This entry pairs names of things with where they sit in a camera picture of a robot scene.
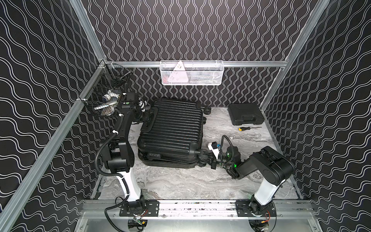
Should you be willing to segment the black hard-shell suitcase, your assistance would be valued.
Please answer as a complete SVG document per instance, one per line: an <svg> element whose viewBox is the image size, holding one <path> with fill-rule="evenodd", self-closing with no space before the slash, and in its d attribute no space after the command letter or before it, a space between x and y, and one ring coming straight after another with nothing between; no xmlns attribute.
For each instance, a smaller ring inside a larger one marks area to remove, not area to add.
<svg viewBox="0 0 371 232"><path fill-rule="evenodd" d="M147 166L191 169L203 152L205 117L199 101L158 99L150 131L140 133L138 157Z"/></svg>

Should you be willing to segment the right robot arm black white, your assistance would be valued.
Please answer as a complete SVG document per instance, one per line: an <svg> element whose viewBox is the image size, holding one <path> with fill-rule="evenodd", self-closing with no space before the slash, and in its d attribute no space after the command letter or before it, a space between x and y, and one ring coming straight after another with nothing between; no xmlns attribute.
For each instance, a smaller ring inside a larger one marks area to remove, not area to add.
<svg viewBox="0 0 371 232"><path fill-rule="evenodd" d="M233 179L240 180L255 172L261 174L262 181L258 190L247 201L246 206L237 207L238 211L248 211L256 217L273 211L272 201L276 192L295 170L288 159L269 146L242 160L238 147L229 146L223 152L221 144L212 143L209 151L203 150L198 158L201 166L209 164L215 169L219 165Z"/></svg>

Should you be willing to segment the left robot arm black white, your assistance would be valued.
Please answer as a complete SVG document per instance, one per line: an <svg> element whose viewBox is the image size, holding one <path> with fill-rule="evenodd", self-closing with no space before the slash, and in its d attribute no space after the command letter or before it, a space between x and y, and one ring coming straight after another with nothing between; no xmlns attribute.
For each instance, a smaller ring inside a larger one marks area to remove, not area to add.
<svg viewBox="0 0 371 232"><path fill-rule="evenodd" d="M128 92L113 110L118 113L118 119L108 139L100 144L95 168L102 176L118 179L124 191L124 200L119 206L138 215L145 210L146 201L131 170L135 155L129 143L129 132L133 123L143 123L141 132L151 131L157 109L147 106L137 93Z"/></svg>

